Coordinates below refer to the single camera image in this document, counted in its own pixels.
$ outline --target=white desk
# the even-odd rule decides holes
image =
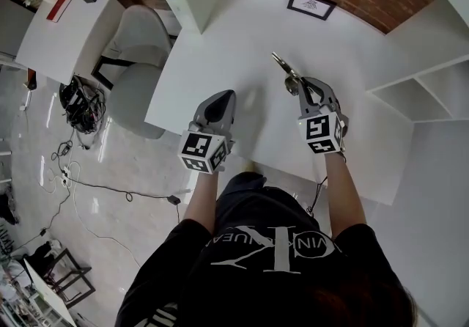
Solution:
[[[42,2],[21,43],[16,62],[69,84],[73,74],[90,73],[113,37],[124,12],[117,0],[87,4],[72,0],[58,22],[46,18],[53,5]]]
[[[56,311],[62,318],[64,318],[72,326],[76,327],[72,316],[68,312],[64,301],[45,283],[43,278],[37,274],[37,272],[31,267],[31,265],[25,260],[26,267],[28,268],[29,275],[32,283],[40,294],[41,298],[49,304],[49,306]]]
[[[305,76],[330,84],[350,118],[347,164],[361,196],[392,204],[413,125],[365,93],[366,51],[381,33],[335,9],[321,21],[287,9],[288,0],[221,0],[204,34],[183,29],[161,74],[146,121],[186,130],[197,106],[225,89],[237,93],[233,151],[310,180],[325,176],[297,128],[298,98],[284,87],[277,52]]]

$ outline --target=hair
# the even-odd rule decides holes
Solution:
[[[309,287],[306,292],[321,326],[416,326],[416,303],[397,278],[395,282],[383,282],[354,273],[345,282]]]

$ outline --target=fiducial marker cube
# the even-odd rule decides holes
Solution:
[[[177,156],[186,169],[213,174],[228,155],[224,136],[184,131]]]
[[[342,128],[336,112],[298,120],[301,138],[316,154],[337,153],[341,150]]]

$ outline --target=black cable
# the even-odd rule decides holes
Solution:
[[[137,191],[119,190],[119,189],[115,189],[115,188],[110,188],[109,186],[92,185],[92,184],[90,184],[90,183],[82,183],[81,181],[77,181],[77,180],[74,180],[74,179],[68,177],[68,176],[65,174],[64,171],[62,171],[62,173],[64,174],[64,176],[65,176],[68,180],[73,181],[74,183],[79,183],[79,184],[81,184],[81,185],[89,186],[90,188],[108,189],[108,190],[111,190],[111,191],[115,191],[116,193],[124,193],[126,200],[129,201],[129,202],[132,202],[132,201],[133,201],[133,194],[136,194],[136,195],[139,195],[139,196],[146,196],[146,197],[148,197],[148,198],[153,198],[153,199],[167,199],[167,198],[170,197],[170,196],[154,196],[154,195],[139,193],[139,192],[137,192]]]
[[[62,167],[60,166],[60,158],[62,156],[66,156],[68,152],[72,149],[73,147],[72,138],[73,138],[74,133],[75,133],[75,128],[72,129],[72,135],[70,136],[70,139],[68,141],[61,142],[59,144],[59,147],[57,148],[57,151],[51,154],[51,160],[55,161],[57,159],[60,170],[62,170]]]
[[[52,227],[53,220],[60,214],[60,210],[62,209],[62,205],[63,205],[63,204],[70,198],[70,196],[72,195],[72,194],[70,193],[70,190],[69,190],[68,188],[67,188],[67,191],[68,191],[67,197],[66,197],[63,201],[61,201],[61,202],[59,203],[59,210],[52,216],[51,222],[49,223],[49,225],[48,225],[46,228],[42,228],[39,235],[35,235],[31,240],[26,241],[24,244],[22,244],[22,245],[20,245],[19,247],[17,247],[14,251],[17,251],[19,248],[22,248],[23,246],[26,246],[28,243],[30,243],[31,241],[35,240],[36,238],[45,235],[45,233]]]
[[[15,277],[12,277],[12,280],[11,280],[11,281],[14,282],[15,279],[16,279],[18,276],[20,276],[24,271],[26,271],[26,270],[22,270],[18,275],[16,275]]]
[[[316,205],[318,199],[320,198],[320,192],[321,192],[321,189],[322,189],[322,185],[324,185],[324,183],[325,183],[325,181],[326,181],[327,179],[328,179],[328,176],[326,176],[326,177],[324,178],[324,180],[322,180],[321,183],[318,183],[318,184],[316,185],[316,196],[314,197],[313,204],[312,204],[310,207],[306,208],[306,212],[308,212],[309,215],[312,215],[312,213],[313,213],[313,208],[314,208],[314,206]]]
[[[64,107],[67,122],[72,128],[83,134],[98,132],[101,121],[106,113],[106,96],[104,91],[88,84],[83,84],[75,76],[73,83],[75,93],[78,93],[80,100],[78,102],[74,100],[73,103],[69,101]]]
[[[37,235],[37,236],[34,236],[31,240],[28,240],[26,241],[23,245],[20,245],[19,247],[17,247],[14,251],[17,251],[19,248],[22,248],[23,246],[27,245],[28,243],[30,243],[31,241],[35,240],[36,238],[40,237],[41,234]]]
[[[62,205],[63,205],[63,204],[70,198],[70,196],[72,195],[72,194],[70,193],[69,188],[67,188],[67,191],[68,191],[68,195],[67,195],[67,197],[66,197],[63,201],[61,201],[61,202],[59,203],[59,210],[55,213],[54,216],[52,216],[51,223],[49,223],[49,225],[48,225],[47,228],[43,228],[43,229],[49,230],[49,229],[52,227],[52,222],[53,222],[53,220],[56,218],[56,216],[58,216],[58,215],[60,214],[60,210],[62,209]]]

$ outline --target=tangled wires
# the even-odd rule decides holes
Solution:
[[[60,86],[59,95],[72,128],[83,134],[99,131],[106,112],[106,98],[101,89],[82,84],[73,76],[68,86]]]

